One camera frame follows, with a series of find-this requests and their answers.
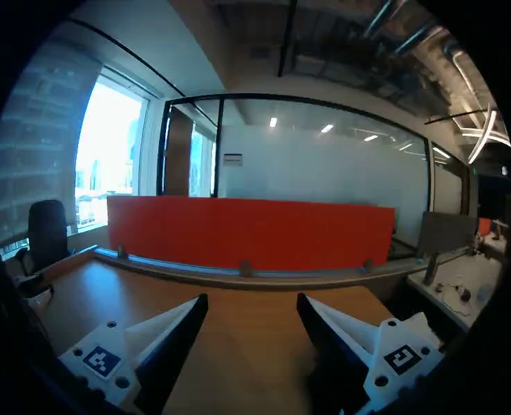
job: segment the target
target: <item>orange panel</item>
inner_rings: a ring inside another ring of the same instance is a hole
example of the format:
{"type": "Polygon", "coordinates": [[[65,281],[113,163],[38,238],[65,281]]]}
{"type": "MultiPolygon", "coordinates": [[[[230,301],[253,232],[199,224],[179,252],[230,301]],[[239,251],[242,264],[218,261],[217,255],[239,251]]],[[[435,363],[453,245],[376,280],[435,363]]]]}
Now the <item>orange panel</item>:
{"type": "Polygon", "coordinates": [[[490,233],[490,228],[492,227],[492,220],[486,218],[480,218],[478,221],[478,233],[482,236],[485,236],[490,233]]]}
{"type": "Polygon", "coordinates": [[[394,209],[336,203],[110,196],[109,241],[116,250],[163,261],[254,270],[319,270],[382,265],[394,209]]]}

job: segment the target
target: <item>office chair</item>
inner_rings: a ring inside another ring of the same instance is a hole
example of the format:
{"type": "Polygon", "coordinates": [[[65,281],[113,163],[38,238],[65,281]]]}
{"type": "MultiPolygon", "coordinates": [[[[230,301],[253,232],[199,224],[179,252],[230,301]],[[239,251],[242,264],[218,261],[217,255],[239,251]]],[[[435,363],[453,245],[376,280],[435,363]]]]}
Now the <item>office chair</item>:
{"type": "Polygon", "coordinates": [[[21,263],[24,275],[37,271],[68,257],[73,252],[67,249],[67,222],[65,209],[60,201],[36,202],[28,211],[28,244],[17,252],[15,258],[21,263]],[[25,266],[26,253],[30,252],[32,268],[25,266]]]}

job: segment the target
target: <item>ceiling beam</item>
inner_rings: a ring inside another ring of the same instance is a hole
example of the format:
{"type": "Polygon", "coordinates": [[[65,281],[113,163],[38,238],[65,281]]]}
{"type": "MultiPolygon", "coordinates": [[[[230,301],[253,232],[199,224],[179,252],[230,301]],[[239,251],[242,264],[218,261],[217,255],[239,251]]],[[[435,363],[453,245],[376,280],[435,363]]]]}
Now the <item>ceiling beam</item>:
{"type": "Polygon", "coordinates": [[[286,63],[286,55],[290,47],[290,39],[292,37],[292,29],[294,26],[295,10],[297,8],[297,0],[290,0],[288,6],[288,16],[286,17],[286,27],[284,28],[284,40],[280,46],[280,63],[278,65],[278,77],[284,74],[284,64],[286,63]]]}

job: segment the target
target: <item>desk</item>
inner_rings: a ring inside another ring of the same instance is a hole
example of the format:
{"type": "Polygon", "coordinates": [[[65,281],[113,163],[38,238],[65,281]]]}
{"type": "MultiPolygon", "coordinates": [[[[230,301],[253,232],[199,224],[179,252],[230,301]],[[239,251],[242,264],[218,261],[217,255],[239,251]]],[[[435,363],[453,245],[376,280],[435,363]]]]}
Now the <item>desk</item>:
{"type": "MultiPolygon", "coordinates": [[[[41,320],[62,353],[108,320],[129,326],[200,293],[209,312],[165,406],[166,414],[309,414],[305,376],[315,350],[296,311],[297,291],[230,290],[170,282],[90,257],[47,275],[41,320]]],[[[364,287],[307,295],[371,324],[390,318],[364,287]]]]}
{"type": "Polygon", "coordinates": [[[462,330],[468,332],[486,304],[486,302],[480,302],[478,300],[480,287],[489,284],[494,288],[497,284],[499,271],[501,271],[501,263],[493,258],[486,259],[483,255],[476,255],[473,257],[465,255],[464,257],[440,265],[434,282],[430,286],[426,286],[422,283],[426,273],[425,271],[411,274],[408,276],[407,282],[432,303],[437,305],[437,307],[455,321],[462,330]],[[438,283],[444,285],[443,292],[441,293],[437,293],[435,290],[438,283]],[[445,292],[448,290],[454,291],[455,289],[450,285],[463,285],[470,290],[471,297],[469,305],[472,312],[469,315],[456,313],[444,303],[443,295],[445,292]]]}

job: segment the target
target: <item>window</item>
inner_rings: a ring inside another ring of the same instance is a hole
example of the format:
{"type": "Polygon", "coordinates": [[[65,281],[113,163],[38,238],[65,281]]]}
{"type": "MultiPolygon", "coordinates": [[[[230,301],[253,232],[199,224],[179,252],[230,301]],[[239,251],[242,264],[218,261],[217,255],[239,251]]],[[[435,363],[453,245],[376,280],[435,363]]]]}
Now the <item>window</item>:
{"type": "Polygon", "coordinates": [[[101,75],[90,96],[77,150],[77,231],[107,224],[107,196],[138,194],[148,100],[101,75]]]}
{"type": "Polygon", "coordinates": [[[189,196],[209,197],[214,189],[215,142],[194,126],[190,147],[189,196]]]}

